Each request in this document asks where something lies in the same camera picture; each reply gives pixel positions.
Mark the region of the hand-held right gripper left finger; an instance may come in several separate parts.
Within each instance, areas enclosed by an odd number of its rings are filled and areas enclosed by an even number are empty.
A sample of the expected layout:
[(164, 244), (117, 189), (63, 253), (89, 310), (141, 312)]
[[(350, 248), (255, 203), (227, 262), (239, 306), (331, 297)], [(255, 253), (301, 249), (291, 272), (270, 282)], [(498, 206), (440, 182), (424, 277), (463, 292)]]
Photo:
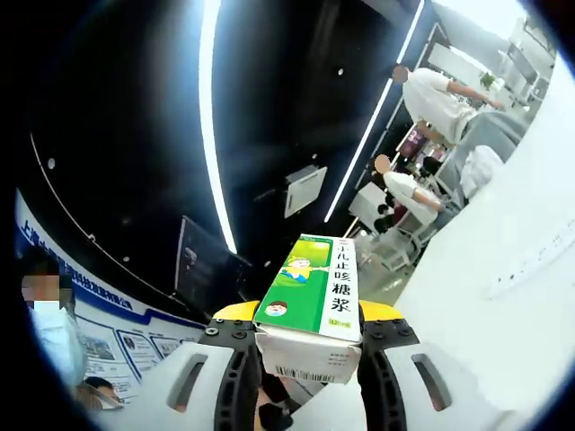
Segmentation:
[(199, 341), (174, 350), (129, 405), (131, 430), (253, 430), (261, 361), (252, 318), (259, 303), (217, 312)]

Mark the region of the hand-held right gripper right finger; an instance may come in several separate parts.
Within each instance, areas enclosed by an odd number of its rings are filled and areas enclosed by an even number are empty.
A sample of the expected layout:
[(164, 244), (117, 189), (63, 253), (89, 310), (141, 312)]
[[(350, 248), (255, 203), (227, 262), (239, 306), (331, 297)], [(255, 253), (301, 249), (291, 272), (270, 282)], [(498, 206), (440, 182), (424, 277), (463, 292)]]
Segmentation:
[(498, 430), (508, 412), (476, 376), (441, 348), (421, 342), (393, 307), (359, 302), (358, 383), (369, 430)]

